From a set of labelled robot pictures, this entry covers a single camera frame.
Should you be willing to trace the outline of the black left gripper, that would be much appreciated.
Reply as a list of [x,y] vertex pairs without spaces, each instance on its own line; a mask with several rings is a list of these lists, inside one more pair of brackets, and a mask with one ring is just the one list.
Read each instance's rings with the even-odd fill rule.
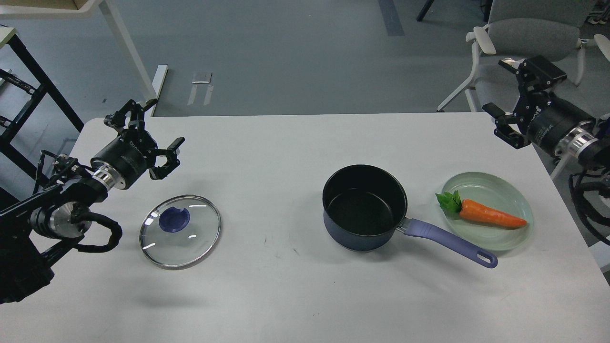
[[[96,170],[109,169],[117,189],[130,188],[146,170],[149,170],[151,180],[163,180],[180,165],[177,156],[185,137],[176,138],[165,149],[157,149],[155,139],[144,131],[145,113],[157,103],[157,98],[148,100],[143,106],[135,100],[128,100],[120,110],[104,119],[104,125],[115,130],[118,136],[94,155],[90,162]],[[157,157],[165,158],[166,162],[155,166]]]

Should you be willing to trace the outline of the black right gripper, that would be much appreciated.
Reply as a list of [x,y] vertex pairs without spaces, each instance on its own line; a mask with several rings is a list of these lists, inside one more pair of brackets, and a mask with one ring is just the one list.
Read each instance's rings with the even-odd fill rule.
[[[533,143],[558,158],[567,150],[567,144],[561,141],[573,129],[592,129],[596,122],[593,116],[567,100],[549,95],[567,80],[566,73],[551,61],[543,56],[521,60],[506,57],[498,64],[516,76],[520,93],[517,116],[508,115],[492,102],[482,109],[494,119],[494,135],[509,146],[520,149]],[[513,124],[520,132],[512,128]]]

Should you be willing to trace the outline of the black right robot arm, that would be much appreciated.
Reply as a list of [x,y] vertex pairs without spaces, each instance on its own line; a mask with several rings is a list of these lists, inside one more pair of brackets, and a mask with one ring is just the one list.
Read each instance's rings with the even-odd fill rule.
[[609,199],[609,120],[595,119],[571,102],[558,97],[555,87],[567,79],[565,72],[542,56],[501,59],[499,66],[514,74],[519,98],[507,114],[492,102],[483,110],[495,122],[494,133],[515,149],[530,144],[553,158],[574,158],[582,171],[569,176],[569,191],[578,218],[592,236],[608,244],[594,223],[609,225],[586,198],[588,192]]

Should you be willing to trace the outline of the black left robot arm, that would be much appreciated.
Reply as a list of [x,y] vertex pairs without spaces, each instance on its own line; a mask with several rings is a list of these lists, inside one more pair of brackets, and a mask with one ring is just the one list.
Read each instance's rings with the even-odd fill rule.
[[145,129],[145,114],[158,99],[141,105],[128,101],[107,115],[104,124],[116,138],[83,165],[65,154],[52,155],[54,171],[40,189],[1,211],[0,301],[21,302],[48,286],[52,266],[69,251],[109,252],[122,238],[115,220],[90,211],[111,189],[126,190],[143,174],[161,180],[174,171],[183,137],[165,149]]

